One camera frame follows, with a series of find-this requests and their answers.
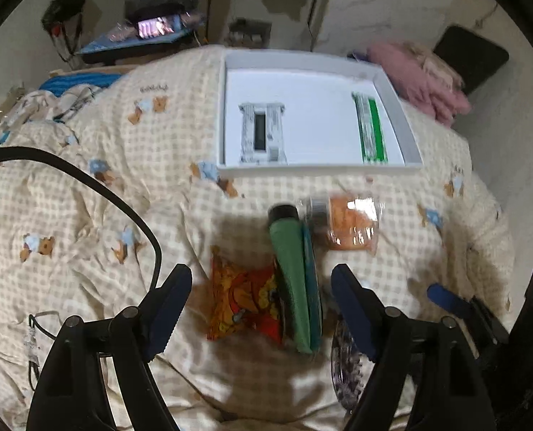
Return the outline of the pink folded blanket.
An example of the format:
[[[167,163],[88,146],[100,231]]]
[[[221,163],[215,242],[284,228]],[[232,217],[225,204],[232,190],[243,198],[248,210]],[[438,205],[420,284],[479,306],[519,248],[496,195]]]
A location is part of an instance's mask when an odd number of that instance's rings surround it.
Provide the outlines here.
[[[370,45],[371,63],[380,65],[398,96],[417,110],[450,128],[457,115],[466,115],[471,104],[462,91],[451,91],[426,74],[402,47],[402,43],[378,42]]]

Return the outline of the green snack bar packet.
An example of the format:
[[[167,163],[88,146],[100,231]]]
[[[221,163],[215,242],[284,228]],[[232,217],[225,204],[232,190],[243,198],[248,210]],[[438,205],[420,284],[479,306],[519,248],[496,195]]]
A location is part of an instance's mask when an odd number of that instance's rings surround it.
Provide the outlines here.
[[[357,114],[363,162],[387,163],[387,152],[376,99],[362,92],[352,92],[351,96]]]

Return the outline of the black side table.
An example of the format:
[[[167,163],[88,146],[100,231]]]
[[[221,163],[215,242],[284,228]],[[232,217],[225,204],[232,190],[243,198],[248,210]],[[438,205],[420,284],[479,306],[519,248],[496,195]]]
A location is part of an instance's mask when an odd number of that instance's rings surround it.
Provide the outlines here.
[[[193,29],[183,29],[150,39],[133,36],[122,41],[111,41],[104,33],[80,49],[77,54],[86,64],[114,65],[120,59],[135,59],[165,52],[176,52],[194,41],[195,31]]]

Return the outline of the green hand cream tube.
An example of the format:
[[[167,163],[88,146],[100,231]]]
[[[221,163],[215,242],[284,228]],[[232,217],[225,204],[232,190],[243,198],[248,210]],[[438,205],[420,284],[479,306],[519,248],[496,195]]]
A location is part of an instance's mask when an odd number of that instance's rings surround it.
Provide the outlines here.
[[[268,232],[284,281],[285,316],[298,352],[311,354],[311,329],[305,285],[302,222],[298,209],[287,203],[268,211]]]

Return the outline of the dark brown hair claw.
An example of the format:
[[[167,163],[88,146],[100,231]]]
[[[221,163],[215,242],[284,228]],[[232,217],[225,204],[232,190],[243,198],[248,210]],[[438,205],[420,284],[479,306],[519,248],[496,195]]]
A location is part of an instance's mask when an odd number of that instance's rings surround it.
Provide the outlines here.
[[[364,355],[358,350],[343,318],[339,316],[332,336],[332,387],[336,399],[352,413],[364,388]]]

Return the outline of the black office chair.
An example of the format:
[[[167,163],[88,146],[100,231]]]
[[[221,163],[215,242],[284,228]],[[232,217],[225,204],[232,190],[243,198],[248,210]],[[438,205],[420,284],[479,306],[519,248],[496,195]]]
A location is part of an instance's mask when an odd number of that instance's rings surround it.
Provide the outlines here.
[[[458,73],[466,96],[487,82],[510,59],[501,46],[456,24],[447,27],[433,53]]]

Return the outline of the blue toothpaste box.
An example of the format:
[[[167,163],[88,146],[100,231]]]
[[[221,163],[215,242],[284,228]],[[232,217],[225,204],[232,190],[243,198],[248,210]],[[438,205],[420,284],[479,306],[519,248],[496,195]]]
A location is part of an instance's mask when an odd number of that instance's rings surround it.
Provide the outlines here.
[[[313,352],[317,352],[322,343],[323,313],[312,237],[309,231],[309,226],[305,222],[302,222],[302,247],[305,290],[310,325],[310,349]]]

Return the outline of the white shallow cardboard box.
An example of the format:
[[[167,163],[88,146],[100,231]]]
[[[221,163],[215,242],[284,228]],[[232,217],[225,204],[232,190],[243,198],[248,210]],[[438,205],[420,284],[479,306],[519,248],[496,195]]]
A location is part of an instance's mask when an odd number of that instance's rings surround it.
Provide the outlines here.
[[[229,49],[219,86],[216,163],[225,176],[401,174],[422,166],[402,102],[375,64],[313,52]],[[376,99],[387,163],[363,162],[352,92]],[[239,105],[245,102],[285,105],[286,163],[240,162]]]

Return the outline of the black hanging bag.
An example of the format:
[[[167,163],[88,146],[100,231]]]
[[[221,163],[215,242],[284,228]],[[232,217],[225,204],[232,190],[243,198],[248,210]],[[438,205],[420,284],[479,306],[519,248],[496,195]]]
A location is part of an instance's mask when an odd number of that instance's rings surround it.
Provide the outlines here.
[[[83,9],[86,0],[51,0],[41,23],[60,59],[70,63],[76,56],[83,33]],[[68,36],[66,24],[76,19],[74,36]]]

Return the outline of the white black snack packet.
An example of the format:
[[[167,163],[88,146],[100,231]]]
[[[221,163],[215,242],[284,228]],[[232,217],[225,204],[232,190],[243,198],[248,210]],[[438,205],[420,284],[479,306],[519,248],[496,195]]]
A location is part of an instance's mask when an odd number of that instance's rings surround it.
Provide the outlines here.
[[[285,105],[281,102],[245,102],[242,113],[242,163],[284,164],[287,162],[282,118]]]

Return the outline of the beige folded cloth stack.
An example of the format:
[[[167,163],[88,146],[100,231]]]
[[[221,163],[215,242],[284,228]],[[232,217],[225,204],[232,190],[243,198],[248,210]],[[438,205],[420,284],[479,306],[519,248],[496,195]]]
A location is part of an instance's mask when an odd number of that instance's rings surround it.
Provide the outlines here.
[[[402,47],[426,74],[438,80],[447,89],[451,91],[463,89],[464,82],[461,75],[435,55],[431,49],[410,41],[403,42]]]

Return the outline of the beige checkered puppy duvet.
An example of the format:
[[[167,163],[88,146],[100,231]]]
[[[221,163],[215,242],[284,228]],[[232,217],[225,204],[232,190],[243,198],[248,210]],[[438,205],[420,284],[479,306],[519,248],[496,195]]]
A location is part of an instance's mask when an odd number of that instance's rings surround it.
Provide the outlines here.
[[[507,220],[474,173],[467,142],[413,106],[404,110],[423,165],[408,175],[238,178],[230,198],[190,165],[214,155],[225,49],[207,47],[140,67],[63,124],[29,122],[10,143],[37,147],[82,169],[102,159],[112,186],[153,230],[163,269],[190,267],[193,289],[166,351],[151,365],[184,430],[338,430],[345,412],[332,390],[330,349],[303,355],[254,331],[210,342],[212,248],[251,268],[267,265],[266,213],[275,203],[340,192],[370,193],[383,208],[376,254],[319,252],[326,281],[345,263],[387,306],[436,320],[426,298],[439,282],[510,311],[514,247]],[[37,162],[0,164],[0,414],[27,424],[28,316],[49,332],[77,314],[108,318],[143,299],[149,245],[119,262],[130,221],[90,189]]]

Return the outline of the packaged orange bread bun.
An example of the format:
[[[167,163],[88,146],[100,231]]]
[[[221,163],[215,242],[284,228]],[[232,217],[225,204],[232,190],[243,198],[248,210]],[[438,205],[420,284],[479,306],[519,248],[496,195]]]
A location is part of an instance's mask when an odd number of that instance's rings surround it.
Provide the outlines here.
[[[312,235],[330,250],[376,254],[382,206],[372,194],[315,196],[302,209]]]

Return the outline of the red yellow chip bag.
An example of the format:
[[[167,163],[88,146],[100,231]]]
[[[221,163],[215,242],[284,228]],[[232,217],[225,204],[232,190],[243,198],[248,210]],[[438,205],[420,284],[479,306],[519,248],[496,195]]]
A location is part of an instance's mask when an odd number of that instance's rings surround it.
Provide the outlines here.
[[[211,266],[213,307],[207,340],[252,329],[281,346],[284,327],[275,262],[247,269],[225,259],[214,246]]]

